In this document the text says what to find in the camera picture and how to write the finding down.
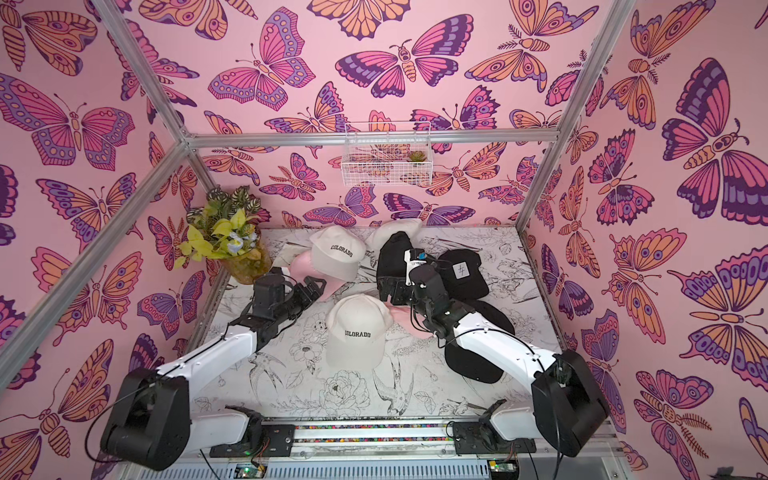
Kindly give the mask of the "white Colorado cap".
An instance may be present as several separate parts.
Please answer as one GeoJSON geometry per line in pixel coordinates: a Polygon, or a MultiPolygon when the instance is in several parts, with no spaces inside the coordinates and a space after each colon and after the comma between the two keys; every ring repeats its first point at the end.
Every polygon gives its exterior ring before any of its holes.
{"type": "Polygon", "coordinates": [[[343,227],[332,226],[312,234],[310,242],[315,270],[346,282],[356,279],[366,253],[361,239],[343,227]]]}
{"type": "Polygon", "coordinates": [[[369,371],[382,361],[386,334],[394,324],[387,306],[369,295],[337,302],[326,317],[326,361],[339,370],[369,371]]]}

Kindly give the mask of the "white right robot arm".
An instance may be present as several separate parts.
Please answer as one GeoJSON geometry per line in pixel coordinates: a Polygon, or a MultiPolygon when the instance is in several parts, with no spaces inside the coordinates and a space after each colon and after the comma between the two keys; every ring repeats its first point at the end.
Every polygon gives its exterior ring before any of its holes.
{"type": "Polygon", "coordinates": [[[537,347],[494,325],[451,297],[433,266],[423,263],[403,278],[379,275],[377,289],[381,300],[422,316],[425,329],[447,346],[480,356],[528,388],[531,406],[497,406],[490,414],[492,432],[504,440],[542,438],[574,458],[608,418],[608,401],[580,354],[537,347]]]}

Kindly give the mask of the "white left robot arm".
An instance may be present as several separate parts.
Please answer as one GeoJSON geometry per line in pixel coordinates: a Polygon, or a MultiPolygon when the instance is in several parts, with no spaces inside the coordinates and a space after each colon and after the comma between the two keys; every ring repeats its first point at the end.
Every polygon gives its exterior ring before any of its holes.
{"type": "Polygon", "coordinates": [[[99,450],[113,461],[162,471],[181,456],[221,447],[253,453],[263,417],[241,406],[194,414],[197,393],[235,363],[259,352],[292,326],[325,293],[316,276],[295,280],[279,269],[257,279],[241,313],[214,340],[177,360],[129,372],[108,410],[99,450]]]}

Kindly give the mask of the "black cap with white patch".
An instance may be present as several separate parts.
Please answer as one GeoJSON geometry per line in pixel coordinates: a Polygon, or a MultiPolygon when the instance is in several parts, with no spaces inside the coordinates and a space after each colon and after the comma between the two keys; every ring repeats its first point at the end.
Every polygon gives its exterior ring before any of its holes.
{"type": "Polygon", "coordinates": [[[480,255],[469,249],[448,250],[437,258],[437,270],[447,293],[458,300],[479,300],[490,293],[480,271],[480,255]]]}

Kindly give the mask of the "plain black cap back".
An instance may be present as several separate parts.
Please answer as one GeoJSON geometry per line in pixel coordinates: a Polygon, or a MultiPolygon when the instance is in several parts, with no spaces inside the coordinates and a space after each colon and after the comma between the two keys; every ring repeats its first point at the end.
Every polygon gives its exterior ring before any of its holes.
{"type": "Polygon", "coordinates": [[[385,276],[404,277],[406,264],[404,253],[412,249],[411,240],[405,233],[396,233],[381,248],[376,271],[378,296],[380,299],[380,278],[385,276]]]}

